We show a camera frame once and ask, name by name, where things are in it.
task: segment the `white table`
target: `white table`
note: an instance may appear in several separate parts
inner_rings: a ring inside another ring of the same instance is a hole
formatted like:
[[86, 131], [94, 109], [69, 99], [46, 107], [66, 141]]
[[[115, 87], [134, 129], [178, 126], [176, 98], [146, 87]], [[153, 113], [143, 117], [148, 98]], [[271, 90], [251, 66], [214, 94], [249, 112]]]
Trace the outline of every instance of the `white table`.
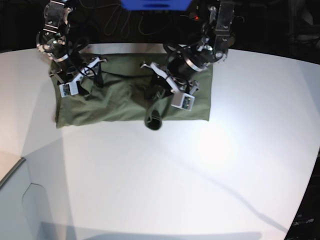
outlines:
[[0, 54], [0, 153], [27, 159], [47, 191], [39, 208], [51, 213], [39, 214], [60, 239], [284, 239], [320, 146], [319, 65], [230, 50], [214, 66], [209, 122], [56, 129], [45, 59], [35, 49]]

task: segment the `green cloth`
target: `green cloth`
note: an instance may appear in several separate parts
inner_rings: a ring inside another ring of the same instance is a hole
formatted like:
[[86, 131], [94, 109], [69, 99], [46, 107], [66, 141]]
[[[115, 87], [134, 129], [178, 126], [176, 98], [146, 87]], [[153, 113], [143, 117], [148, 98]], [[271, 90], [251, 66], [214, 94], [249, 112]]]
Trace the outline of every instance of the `green cloth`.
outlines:
[[162, 120], [209, 120], [211, 107], [212, 66], [195, 74], [199, 88], [194, 93], [195, 101], [192, 111], [181, 110], [171, 106], [172, 96], [157, 101], [144, 99], [144, 91], [150, 84], [154, 73], [148, 68], [140, 68], [142, 62], [156, 62], [164, 65], [166, 54], [109, 54], [103, 57], [107, 62], [101, 64], [102, 71], [126, 76], [145, 76], [139, 78], [122, 78], [102, 73], [103, 87], [97, 87], [93, 80], [83, 78], [80, 85], [88, 93], [85, 95], [66, 96], [61, 98], [58, 80], [53, 76], [52, 82], [56, 95], [56, 126], [87, 125], [101, 121], [137, 121], [145, 120], [156, 109], [159, 116], [159, 127]]

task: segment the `blue panel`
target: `blue panel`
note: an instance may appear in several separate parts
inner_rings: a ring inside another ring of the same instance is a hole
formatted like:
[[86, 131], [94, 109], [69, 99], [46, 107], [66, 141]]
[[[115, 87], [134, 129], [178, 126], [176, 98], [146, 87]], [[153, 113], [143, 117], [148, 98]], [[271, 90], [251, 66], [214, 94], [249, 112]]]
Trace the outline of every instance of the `blue panel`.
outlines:
[[121, 0], [122, 7], [130, 11], [185, 11], [192, 0]]

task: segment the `olive green fabric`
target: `olive green fabric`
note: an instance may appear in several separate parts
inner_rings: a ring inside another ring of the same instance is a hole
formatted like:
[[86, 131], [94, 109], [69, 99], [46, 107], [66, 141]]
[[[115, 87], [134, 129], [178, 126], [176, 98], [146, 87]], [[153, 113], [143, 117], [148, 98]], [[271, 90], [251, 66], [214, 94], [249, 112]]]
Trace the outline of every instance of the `olive green fabric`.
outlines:
[[148, 76], [123, 78], [102, 73], [103, 87], [97, 87], [91, 79], [83, 78], [80, 85], [87, 91], [84, 95], [61, 98], [58, 80], [53, 76], [51, 79], [56, 94], [57, 128], [101, 121], [137, 120], [145, 120], [147, 127], [150, 127], [148, 126], [150, 115], [153, 115], [154, 119], [159, 119], [159, 127], [162, 124], [161, 119], [208, 121], [211, 107], [212, 67], [194, 75], [194, 79], [199, 82], [200, 90], [194, 94], [192, 111], [172, 107], [171, 96], [154, 101], [144, 99], [144, 91], [150, 84], [153, 71], [148, 68], [141, 69], [140, 64], [156, 62], [164, 65], [166, 56], [166, 54], [105, 55], [107, 62], [101, 64], [102, 71], [126, 76]]

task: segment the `white tabletop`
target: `white tabletop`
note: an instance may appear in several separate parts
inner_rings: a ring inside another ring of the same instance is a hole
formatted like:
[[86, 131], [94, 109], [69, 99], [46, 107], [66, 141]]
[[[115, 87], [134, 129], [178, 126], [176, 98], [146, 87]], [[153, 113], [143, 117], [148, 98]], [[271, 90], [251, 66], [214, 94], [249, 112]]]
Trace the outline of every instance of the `white tabletop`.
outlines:
[[31, 181], [47, 191], [51, 215], [43, 221], [59, 235], [73, 226], [80, 240], [285, 238], [320, 146], [319, 65], [230, 50], [214, 65], [209, 122], [56, 129], [45, 59], [35, 49], [0, 54], [0, 152], [26, 157]]

